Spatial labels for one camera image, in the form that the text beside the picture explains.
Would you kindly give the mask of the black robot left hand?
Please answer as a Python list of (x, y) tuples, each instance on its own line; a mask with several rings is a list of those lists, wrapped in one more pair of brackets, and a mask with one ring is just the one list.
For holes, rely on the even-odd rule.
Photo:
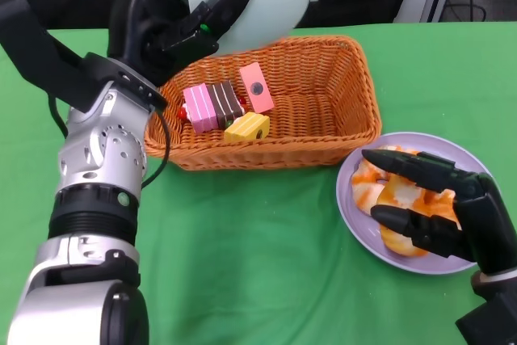
[(115, 0), (107, 55), (161, 86), (213, 55), (250, 0)]

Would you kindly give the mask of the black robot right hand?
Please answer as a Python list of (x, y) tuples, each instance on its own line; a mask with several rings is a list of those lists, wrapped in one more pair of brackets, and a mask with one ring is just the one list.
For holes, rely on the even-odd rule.
[(374, 220), (420, 249), (477, 263), (487, 276), (516, 269), (516, 231), (490, 175), (458, 169), (453, 161), (425, 152), (364, 149), (362, 155), (416, 187), (455, 192), (452, 207), (458, 222), (383, 204), (372, 208)]

